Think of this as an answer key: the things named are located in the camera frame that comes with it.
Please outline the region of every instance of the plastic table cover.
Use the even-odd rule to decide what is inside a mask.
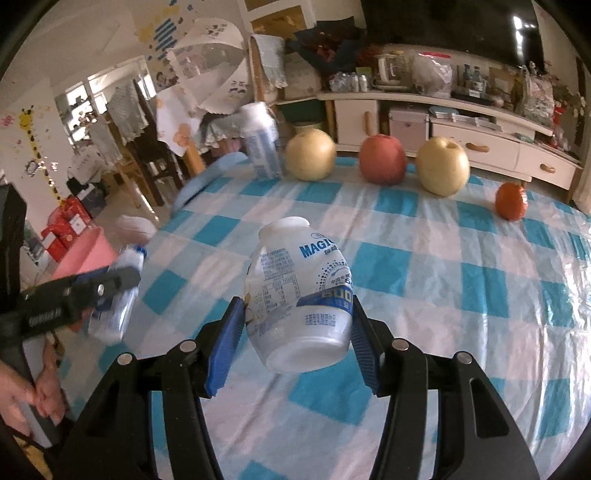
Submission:
[[[220,318],[242,294],[259,229],[295,215],[337,243],[365,311],[394,336],[427,353],[474,354],[548,477],[591,412],[588,218],[529,192],[525,218],[509,223],[493,210],[497,182],[472,176],[443,199],[421,188],[413,166],[399,186],[379,187],[355,163],[337,159],[317,183],[256,181],[240,164],[210,183],[148,245],[124,342],[63,333],[60,373],[74,413],[119,353],[165,353]],[[159,474],[168,479],[161,396],[154,400]],[[368,478],[387,402],[363,384],[352,349],[332,367],[275,375],[243,333],[226,386],[203,408],[227,479],[341,480]],[[436,424],[430,392],[423,479]]]

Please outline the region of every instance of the metal screw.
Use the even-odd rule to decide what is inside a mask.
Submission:
[[[117,358],[117,363],[119,365],[129,365],[133,359],[134,357],[131,356],[131,353],[122,353]]]
[[[457,361],[461,364],[470,365],[472,363],[472,355],[468,352],[458,352]]]
[[[179,348],[182,352],[189,353],[197,348],[197,344],[192,340],[185,340],[183,343],[179,345]]]
[[[408,350],[408,342],[404,338],[395,338],[392,342],[392,346],[401,352]]]

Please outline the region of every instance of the pink box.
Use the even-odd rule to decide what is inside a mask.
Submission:
[[[429,140],[429,113],[418,107],[393,106],[388,114],[390,135],[398,138],[406,155],[416,157]]]

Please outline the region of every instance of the human hand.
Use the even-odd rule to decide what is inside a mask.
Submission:
[[[0,362],[0,414],[6,425],[28,436],[31,429],[18,406],[19,402],[36,405],[37,392],[15,370]]]
[[[35,382],[37,401],[35,405],[39,415],[49,417],[54,423],[60,423],[66,412],[61,394],[60,379],[57,375],[56,354],[53,345],[45,342],[43,349],[43,370]]]

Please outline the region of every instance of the white plastic bottle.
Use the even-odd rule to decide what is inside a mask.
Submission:
[[[287,217],[259,232],[244,281],[246,331],[277,373],[309,372],[349,349],[351,271],[335,243],[308,220]]]
[[[109,270],[134,267],[142,273],[145,256],[146,250],[139,245],[127,245],[121,249],[119,257],[111,264]],[[115,296],[109,304],[99,305],[90,315],[88,333],[107,345],[119,343],[127,330],[137,297],[138,287],[134,287]]]
[[[254,102],[240,108],[242,136],[246,153],[254,165],[258,180],[271,180],[283,176],[283,161],[277,153],[277,124],[267,112],[265,102]]]

